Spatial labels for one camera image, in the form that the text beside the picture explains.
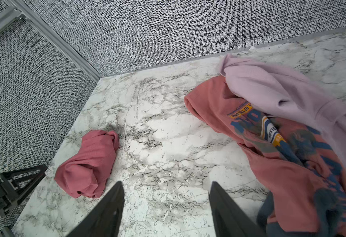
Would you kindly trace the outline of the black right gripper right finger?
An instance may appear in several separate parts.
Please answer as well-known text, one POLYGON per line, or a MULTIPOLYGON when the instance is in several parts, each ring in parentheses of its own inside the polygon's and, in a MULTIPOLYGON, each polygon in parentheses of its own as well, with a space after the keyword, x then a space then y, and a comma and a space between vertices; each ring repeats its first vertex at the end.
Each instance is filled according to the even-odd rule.
POLYGON ((258 227, 228 195, 213 181, 209 192, 215 234, 217 237, 265 237, 258 227))

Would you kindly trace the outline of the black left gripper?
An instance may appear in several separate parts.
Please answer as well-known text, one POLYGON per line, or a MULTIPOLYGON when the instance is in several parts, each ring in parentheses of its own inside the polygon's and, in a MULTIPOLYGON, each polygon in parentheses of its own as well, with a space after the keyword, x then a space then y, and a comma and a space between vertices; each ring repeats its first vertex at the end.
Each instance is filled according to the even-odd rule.
POLYGON ((0 216, 21 204, 46 176, 46 170, 46 165, 40 165, 1 173, 0 216))

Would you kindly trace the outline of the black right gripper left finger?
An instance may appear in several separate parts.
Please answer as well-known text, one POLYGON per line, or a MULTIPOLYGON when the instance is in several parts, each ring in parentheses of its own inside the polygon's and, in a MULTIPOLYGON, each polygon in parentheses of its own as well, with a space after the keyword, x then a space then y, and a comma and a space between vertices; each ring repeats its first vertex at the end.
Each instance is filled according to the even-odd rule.
POLYGON ((68 237, 117 237, 125 203, 123 183, 118 181, 77 225, 68 237))

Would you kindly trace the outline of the dark pink plain cloth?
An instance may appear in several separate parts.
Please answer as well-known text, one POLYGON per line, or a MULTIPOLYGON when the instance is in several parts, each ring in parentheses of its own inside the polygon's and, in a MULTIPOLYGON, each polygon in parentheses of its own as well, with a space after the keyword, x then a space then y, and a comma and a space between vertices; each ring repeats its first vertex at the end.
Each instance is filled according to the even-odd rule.
POLYGON ((78 153, 57 168, 54 180, 73 198, 99 198, 111 175, 119 145, 115 131, 89 131, 82 137, 78 153))

